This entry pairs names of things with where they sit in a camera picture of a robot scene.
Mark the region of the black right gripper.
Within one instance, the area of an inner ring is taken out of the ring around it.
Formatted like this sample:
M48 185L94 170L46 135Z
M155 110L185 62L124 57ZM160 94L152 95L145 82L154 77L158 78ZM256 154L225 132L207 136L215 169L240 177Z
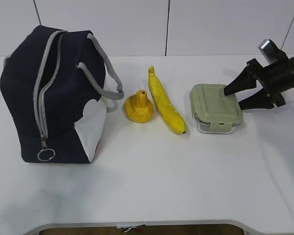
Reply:
M282 96L282 81L286 75L286 63L275 62L262 67L256 59L247 62L243 71L224 89L225 96L240 91L256 88L256 81L262 85L262 89L254 95L239 102L241 110L272 109L286 104Z

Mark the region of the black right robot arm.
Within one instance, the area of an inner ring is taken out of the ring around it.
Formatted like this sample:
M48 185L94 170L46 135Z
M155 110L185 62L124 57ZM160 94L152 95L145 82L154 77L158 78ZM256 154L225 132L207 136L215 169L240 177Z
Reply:
M294 57L285 53L281 59L263 67L256 59L247 62L246 67L223 89L225 96L254 89L257 82L262 89L239 102L241 110L272 109L286 104L282 93L294 88Z

